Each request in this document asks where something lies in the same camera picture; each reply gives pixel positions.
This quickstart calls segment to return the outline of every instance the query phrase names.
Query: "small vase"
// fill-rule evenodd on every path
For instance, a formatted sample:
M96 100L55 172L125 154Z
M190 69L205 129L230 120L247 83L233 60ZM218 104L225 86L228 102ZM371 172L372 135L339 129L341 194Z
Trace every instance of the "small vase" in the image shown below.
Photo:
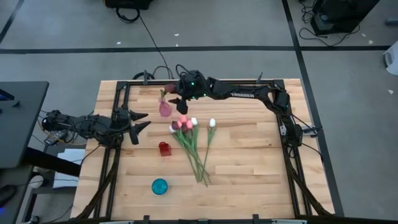
M172 107L165 101L164 98L159 98L159 113L162 117L169 117L172 114Z

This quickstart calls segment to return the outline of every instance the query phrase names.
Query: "wooden plank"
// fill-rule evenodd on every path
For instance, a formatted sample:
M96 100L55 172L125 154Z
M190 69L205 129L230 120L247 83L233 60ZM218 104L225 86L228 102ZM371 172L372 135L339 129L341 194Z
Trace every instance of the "wooden plank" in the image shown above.
M307 103L299 79L286 79L293 113L311 124ZM116 81L102 81L95 113L111 115ZM198 152L206 153L208 120L217 120L217 132L208 155L206 170L211 184L198 184L189 161L169 133L171 121L179 114L173 109L169 118L159 116L161 86L133 86L129 108L149 116L138 121L152 121L139 135L139 145L132 145L128 135L122 145L116 184L113 220L171 219L235 219L294 217L289 185L280 145L275 115L257 100L230 98L215 101L209 98L190 101L188 116L198 118L200 131ZM172 147L172 156L161 157L161 141ZM304 137L303 142L317 148L317 140ZM96 147L90 140L86 154ZM308 188L329 212L333 212L329 188L320 156L311 149L299 148ZM83 164L76 190L72 217L78 215L98 187L104 150L98 149ZM163 178L169 184L165 195L154 195L152 182ZM297 190L300 209L303 201ZM104 214L106 203L102 206Z

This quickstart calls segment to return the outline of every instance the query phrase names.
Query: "desk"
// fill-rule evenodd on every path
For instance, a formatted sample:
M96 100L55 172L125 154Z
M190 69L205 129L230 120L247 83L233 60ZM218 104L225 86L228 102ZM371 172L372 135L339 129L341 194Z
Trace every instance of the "desk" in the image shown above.
M95 113L110 116L117 81L102 81ZM310 124L303 88L299 79L285 79L293 113ZM210 118L217 120L206 170L211 185L198 184L183 149L169 133L172 120L179 117L173 110L170 118L159 115L159 90L162 86L132 86L129 108L137 113L149 113L139 122L152 121L139 135L139 145L128 138L122 144L118 180L114 195L112 220L176 219L250 219L293 218L287 174L282 155L275 114L258 100L229 98L215 101L201 98L188 103L189 117L198 118L200 125L198 150L204 158L207 144L206 127ZM172 156L161 157L161 141L172 147ZM303 142L317 148L317 140L303 137ZM97 146L88 141L86 154ZM331 213L328 184L319 154L299 148L305 180L310 191ZM78 215L98 188L104 149L87 157L80 172L71 217ZM154 195L151 184L157 178L169 183L165 195ZM304 206L298 187L300 211ZM103 197L104 215L107 193Z

